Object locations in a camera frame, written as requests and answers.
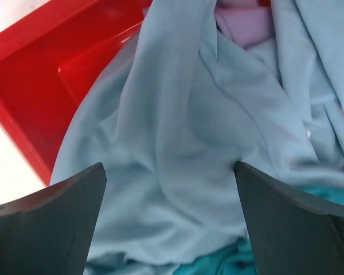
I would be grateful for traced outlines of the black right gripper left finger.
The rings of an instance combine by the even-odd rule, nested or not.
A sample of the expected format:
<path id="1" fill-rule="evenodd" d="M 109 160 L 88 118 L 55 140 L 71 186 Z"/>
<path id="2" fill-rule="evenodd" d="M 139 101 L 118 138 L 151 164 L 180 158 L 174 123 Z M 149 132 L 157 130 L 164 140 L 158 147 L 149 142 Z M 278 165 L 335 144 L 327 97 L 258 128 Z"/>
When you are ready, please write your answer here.
<path id="1" fill-rule="evenodd" d="M 101 163 L 0 205 L 0 274 L 82 274 L 105 192 Z"/>

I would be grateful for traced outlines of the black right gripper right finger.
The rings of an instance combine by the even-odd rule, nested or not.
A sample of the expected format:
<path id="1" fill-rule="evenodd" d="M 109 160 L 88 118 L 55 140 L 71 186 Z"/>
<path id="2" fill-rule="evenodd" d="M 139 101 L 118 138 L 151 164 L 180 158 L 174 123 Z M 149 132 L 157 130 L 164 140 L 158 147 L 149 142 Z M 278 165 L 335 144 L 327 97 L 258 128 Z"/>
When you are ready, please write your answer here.
<path id="1" fill-rule="evenodd" d="M 344 274 L 344 205 L 234 165 L 259 274 Z"/>

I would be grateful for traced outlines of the light blue t shirt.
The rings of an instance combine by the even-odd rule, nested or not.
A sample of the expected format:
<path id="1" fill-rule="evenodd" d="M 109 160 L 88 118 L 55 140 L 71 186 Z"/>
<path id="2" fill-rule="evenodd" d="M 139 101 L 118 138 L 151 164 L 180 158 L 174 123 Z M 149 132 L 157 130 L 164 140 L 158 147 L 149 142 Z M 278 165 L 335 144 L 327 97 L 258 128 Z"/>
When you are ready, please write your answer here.
<path id="1" fill-rule="evenodd" d="M 100 162 L 85 274 L 174 274 L 248 239 L 232 166 L 344 190 L 344 1 L 272 1 L 250 49 L 215 1 L 154 1 L 72 119 L 51 182 Z"/>

